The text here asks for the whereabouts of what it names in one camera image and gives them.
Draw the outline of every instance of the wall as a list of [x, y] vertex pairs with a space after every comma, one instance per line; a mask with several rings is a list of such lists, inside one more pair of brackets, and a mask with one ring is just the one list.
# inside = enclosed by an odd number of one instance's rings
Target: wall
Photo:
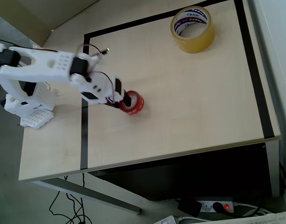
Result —
[[41, 46], [50, 34], [50, 29], [17, 0], [0, 0], [0, 17]]
[[[0, 39], [13, 42], [15, 44], [31, 48], [32, 43], [31, 40], [22, 34], [18, 29], [14, 28], [10, 23], [5, 21], [0, 17]], [[1, 42], [6, 45], [6, 47], [11, 46], [9, 43]], [[22, 62], [25, 64], [29, 64], [31, 60], [29, 58], [22, 58]]]
[[38, 17], [50, 30], [58, 27], [72, 16], [97, 0], [18, 0]]
[[286, 168], [286, 0], [249, 2], [257, 15], [258, 37], [262, 37], [265, 71], [282, 134], [280, 160]]

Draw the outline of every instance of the table leg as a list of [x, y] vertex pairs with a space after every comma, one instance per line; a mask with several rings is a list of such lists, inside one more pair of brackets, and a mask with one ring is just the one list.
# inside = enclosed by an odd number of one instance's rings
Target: table leg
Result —
[[33, 183], [42, 185], [44, 187], [59, 190], [64, 193], [68, 193], [74, 196], [79, 196], [82, 198], [87, 198], [98, 203], [106, 204], [111, 207], [128, 211], [134, 214], [140, 213], [140, 208], [132, 204], [123, 202], [116, 198], [101, 194], [99, 192], [93, 191], [91, 189], [79, 186], [77, 184], [71, 183], [69, 181], [62, 180], [60, 178], [53, 178], [43, 181], [34, 181]]
[[266, 142], [272, 196], [279, 197], [279, 141]]

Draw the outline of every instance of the table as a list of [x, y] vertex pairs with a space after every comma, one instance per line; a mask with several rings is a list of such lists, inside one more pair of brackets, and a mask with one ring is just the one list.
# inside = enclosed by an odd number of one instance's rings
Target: table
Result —
[[[44, 47], [109, 47], [102, 70], [140, 93], [145, 106], [133, 117], [105, 105], [81, 109], [86, 102], [76, 89], [50, 83], [59, 90], [56, 116], [39, 130], [25, 128], [19, 180], [139, 213], [57, 177], [266, 142], [278, 196], [280, 131], [248, 3], [214, 3], [101, 0], [58, 27]], [[192, 4], [209, 10], [217, 30], [212, 45], [197, 54], [180, 51], [169, 28], [172, 16]]]

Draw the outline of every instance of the clear tape roll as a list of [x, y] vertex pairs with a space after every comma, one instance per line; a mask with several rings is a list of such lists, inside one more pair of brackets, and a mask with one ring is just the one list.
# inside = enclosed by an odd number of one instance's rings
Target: clear tape roll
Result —
[[[181, 37], [181, 32], [194, 23], [205, 24], [205, 30], [195, 38]], [[210, 13], [199, 6], [187, 7], [177, 13], [171, 22], [171, 32], [178, 47], [187, 53], [197, 53], [205, 50], [213, 42], [216, 35]]]

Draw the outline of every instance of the floor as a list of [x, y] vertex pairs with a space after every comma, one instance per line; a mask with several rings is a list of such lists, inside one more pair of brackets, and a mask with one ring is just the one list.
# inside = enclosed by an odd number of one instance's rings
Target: floor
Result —
[[[79, 14], [76, 19], [79, 19], [82, 16], [84, 16], [84, 14]], [[82, 42], [82, 33], [84, 33], [83, 30], [81, 32], [73, 32], [72, 35], [65, 35], [64, 33], [65, 42], [60, 41], [61, 38], [57, 38], [58, 42], [54, 41], [51, 43], [51, 41], [48, 41], [46, 47], [58, 47], [62, 50], [71, 48], [71, 45], [75, 45], [76, 47], [80, 42]], [[0, 87], [0, 99], [4, 97], [5, 94], [5, 91]], [[19, 117], [4, 111], [0, 106], [0, 224], [66, 223], [68, 221], [67, 218], [53, 216], [49, 212], [49, 206], [57, 194], [55, 190], [29, 182], [18, 181], [23, 137], [23, 128], [18, 125], [19, 122]], [[70, 175], [68, 179], [76, 184], [81, 184], [82, 181], [81, 175]], [[93, 223], [153, 224], [170, 215], [187, 215], [177, 210], [178, 203], [175, 200], [151, 202], [129, 191], [87, 174], [85, 174], [85, 182], [86, 187], [90, 189], [125, 202], [132, 203], [142, 208], [142, 213], [140, 215], [134, 215], [93, 201], [84, 200], [85, 213]], [[73, 217], [74, 213], [72, 208], [72, 202], [66, 198], [65, 194], [60, 193], [52, 207], [52, 210], [54, 213], [62, 213], [69, 217]], [[283, 197], [266, 199], [264, 208], [273, 212], [286, 210]], [[210, 220], [227, 218], [219, 214], [208, 213], [202, 214], [200, 217]], [[198, 221], [185, 220], [182, 221], [181, 224], [195, 222]]]

